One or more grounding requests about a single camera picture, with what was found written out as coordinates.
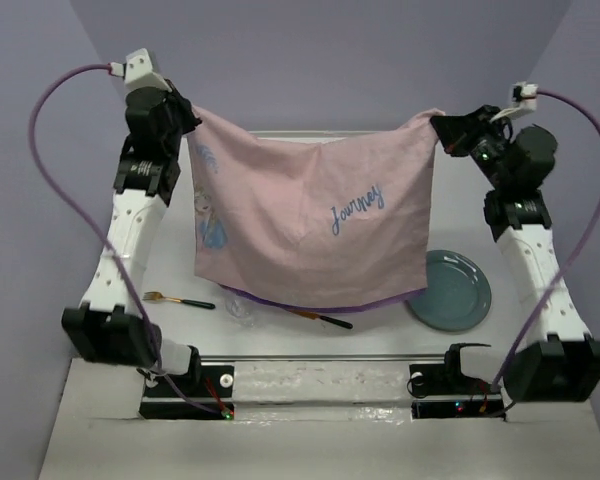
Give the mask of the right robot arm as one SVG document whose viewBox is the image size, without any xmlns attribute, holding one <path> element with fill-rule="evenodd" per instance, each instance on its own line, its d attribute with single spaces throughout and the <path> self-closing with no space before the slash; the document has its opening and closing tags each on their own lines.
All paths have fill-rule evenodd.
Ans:
<svg viewBox="0 0 600 480">
<path fill-rule="evenodd" d="M 511 129 L 510 117 L 484 105 L 430 123 L 451 157 L 471 158 L 489 181 L 484 217 L 514 280 L 526 320 L 499 368 L 495 385 L 515 403 L 589 399 L 600 381 L 600 340 L 580 317 L 564 281 L 593 228 L 559 262 L 541 186 L 555 166 L 558 142 L 538 125 Z"/>
</svg>

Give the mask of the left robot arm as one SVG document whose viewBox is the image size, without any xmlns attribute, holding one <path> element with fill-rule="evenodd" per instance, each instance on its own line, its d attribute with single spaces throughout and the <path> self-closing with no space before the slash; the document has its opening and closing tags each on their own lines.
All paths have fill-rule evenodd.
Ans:
<svg viewBox="0 0 600 480">
<path fill-rule="evenodd" d="M 61 324 L 84 360 L 167 374 L 175 392 L 189 395 L 201 383 L 199 352 L 164 339 L 138 292 L 180 176 L 181 140 L 201 121 L 173 86 L 130 92 L 125 119 L 106 243 L 80 305 L 65 309 Z"/>
</svg>

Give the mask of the pink cloth placemat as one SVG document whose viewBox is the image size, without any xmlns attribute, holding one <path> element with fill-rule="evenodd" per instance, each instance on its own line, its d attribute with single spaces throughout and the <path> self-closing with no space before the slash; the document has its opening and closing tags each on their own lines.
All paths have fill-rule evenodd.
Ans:
<svg viewBox="0 0 600 480">
<path fill-rule="evenodd" d="M 188 138 L 195 274 L 254 300 L 355 310 L 427 285 L 431 111 L 326 143 L 257 137 L 200 110 Z"/>
</svg>

